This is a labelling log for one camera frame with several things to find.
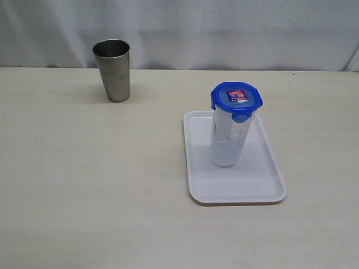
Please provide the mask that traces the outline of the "clear plastic tall container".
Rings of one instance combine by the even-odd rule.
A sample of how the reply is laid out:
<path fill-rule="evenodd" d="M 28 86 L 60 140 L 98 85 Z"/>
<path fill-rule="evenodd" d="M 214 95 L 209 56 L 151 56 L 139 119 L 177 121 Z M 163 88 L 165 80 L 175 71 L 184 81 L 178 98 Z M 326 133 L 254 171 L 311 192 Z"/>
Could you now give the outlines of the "clear plastic tall container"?
<path fill-rule="evenodd" d="M 247 134 L 254 119 L 239 117 L 239 122 L 232 118 L 232 113 L 217 107 L 213 110 L 213 124 L 210 138 L 210 159 L 219 167 L 226 168 L 238 163 Z"/>

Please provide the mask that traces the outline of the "blue plastic lid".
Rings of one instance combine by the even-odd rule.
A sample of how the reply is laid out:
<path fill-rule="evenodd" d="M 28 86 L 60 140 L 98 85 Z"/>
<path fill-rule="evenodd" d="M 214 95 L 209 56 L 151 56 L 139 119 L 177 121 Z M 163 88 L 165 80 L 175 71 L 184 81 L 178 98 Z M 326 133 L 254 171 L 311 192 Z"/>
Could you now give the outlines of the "blue plastic lid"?
<path fill-rule="evenodd" d="M 263 105 L 258 90 L 244 82 L 223 82 L 210 97 L 211 108 L 230 113 L 236 123 L 244 123 Z"/>

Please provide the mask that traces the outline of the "stainless steel cup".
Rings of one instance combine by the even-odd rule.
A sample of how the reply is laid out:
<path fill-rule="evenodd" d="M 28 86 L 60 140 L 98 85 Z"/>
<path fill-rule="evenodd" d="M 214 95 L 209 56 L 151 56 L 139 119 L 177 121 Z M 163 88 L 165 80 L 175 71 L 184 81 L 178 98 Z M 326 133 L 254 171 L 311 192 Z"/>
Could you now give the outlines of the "stainless steel cup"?
<path fill-rule="evenodd" d="M 115 103 L 130 97 L 130 45 L 118 39 L 108 39 L 93 46 L 98 69 L 107 98 Z"/>

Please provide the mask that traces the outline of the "white plastic tray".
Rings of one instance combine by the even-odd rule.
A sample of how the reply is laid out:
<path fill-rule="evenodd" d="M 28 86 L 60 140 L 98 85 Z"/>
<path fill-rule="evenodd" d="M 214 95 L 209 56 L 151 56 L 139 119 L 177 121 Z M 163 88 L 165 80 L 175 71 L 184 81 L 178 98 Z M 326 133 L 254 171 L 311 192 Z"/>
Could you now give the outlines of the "white plastic tray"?
<path fill-rule="evenodd" d="M 202 205 L 272 205 L 287 187 L 259 116 L 255 116 L 237 165 L 220 168 L 210 160 L 213 112 L 183 116 L 188 191 Z"/>

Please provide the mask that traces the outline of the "white backdrop curtain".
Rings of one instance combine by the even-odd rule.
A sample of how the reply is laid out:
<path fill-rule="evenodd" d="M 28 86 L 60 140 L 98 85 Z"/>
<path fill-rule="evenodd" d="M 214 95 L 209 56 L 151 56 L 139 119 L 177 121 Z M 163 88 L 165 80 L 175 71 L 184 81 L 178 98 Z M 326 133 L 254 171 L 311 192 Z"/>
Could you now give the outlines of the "white backdrop curtain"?
<path fill-rule="evenodd" d="M 106 39 L 135 69 L 356 72 L 358 2 L 1 2 L 2 66 L 92 68 Z"/>

